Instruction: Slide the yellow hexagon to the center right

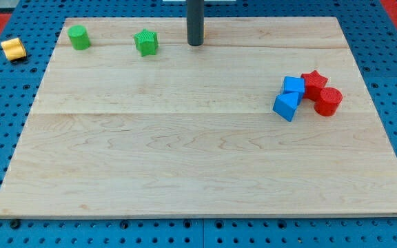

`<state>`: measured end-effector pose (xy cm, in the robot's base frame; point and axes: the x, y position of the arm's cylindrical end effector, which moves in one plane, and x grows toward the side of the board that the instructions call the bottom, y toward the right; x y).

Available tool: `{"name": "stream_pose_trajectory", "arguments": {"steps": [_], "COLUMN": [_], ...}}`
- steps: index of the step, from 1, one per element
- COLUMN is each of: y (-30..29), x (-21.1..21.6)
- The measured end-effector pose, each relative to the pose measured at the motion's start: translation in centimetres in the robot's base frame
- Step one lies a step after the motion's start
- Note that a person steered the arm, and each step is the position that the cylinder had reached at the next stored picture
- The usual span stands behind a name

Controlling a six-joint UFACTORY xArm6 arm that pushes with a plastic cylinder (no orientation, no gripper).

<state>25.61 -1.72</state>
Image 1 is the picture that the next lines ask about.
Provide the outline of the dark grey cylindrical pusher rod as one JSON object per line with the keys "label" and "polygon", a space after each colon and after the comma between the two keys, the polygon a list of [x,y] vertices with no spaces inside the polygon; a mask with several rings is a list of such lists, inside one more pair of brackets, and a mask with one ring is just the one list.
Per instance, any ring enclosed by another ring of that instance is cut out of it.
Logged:
{"label": "dark grey cylindrical pusher rod", "polygon": [[186,1],[187,43],[200,46],[204,40],[204,0]]}

